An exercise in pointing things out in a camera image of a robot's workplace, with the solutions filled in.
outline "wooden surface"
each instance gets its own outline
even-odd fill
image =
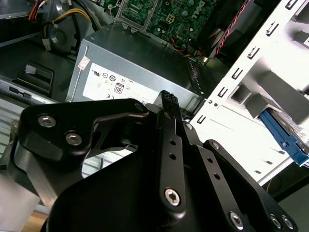
[[[23,227],[22,232],[40,232],[46,218],[47,216],[44,214],[33,212]]]

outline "red cable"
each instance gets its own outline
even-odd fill
[[[231,32],[232,27],[236,24],[239,15],[245,10],[246,6],[248,5],[248,2],[250,2],[250,1],[251,1],[251,0],[247,0],[247,1],[243,4],[243,6],[242,6],[242,8],[240,9],[240,11],[235,15],[235,17],[234,17],[234,19],[233,19],[231,25],[227,28],[227,32],[226,32],[225,36],[223,37],[222,42],[221,42],[220,45],[217,47],[216,55],[219,54],[220,49],[223,47],[223,45],[224,45],[224,43],[225,43],[225,41],[226,41],[226,38],[229,36],[229,34],[230,34],[230,32]]]

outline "black metal bracket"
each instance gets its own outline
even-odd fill
[[[155,103],[153,112],[125,99],[22,113],[11,161],[51,209],[48,231],[297,231],[218,142],[202,144],[174,95]],[[128,145],[136,152],[82,179],[84,159]]]
[[[266,191],[237,163],[215,140],[207,140],[203,147],[212,151],[218,160],[224,176],[239,203],[257,231],[298,231],[296,223],[269,196]]]

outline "motherboard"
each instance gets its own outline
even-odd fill
[[[214,12],[216,2],[217,0],[106,0],[104,7],[108,9],[108,5],[117,4],[114,14],[118,17],[121,15],[133,23],[146,26],[143,32],[172,43],[178,49],[192,52],[190,42],[200,34]]]

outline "power supply label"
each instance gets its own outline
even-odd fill
[[[83,95],[92,100],[134,98],[143,104],[154,103],[158,92],[92,63]]]

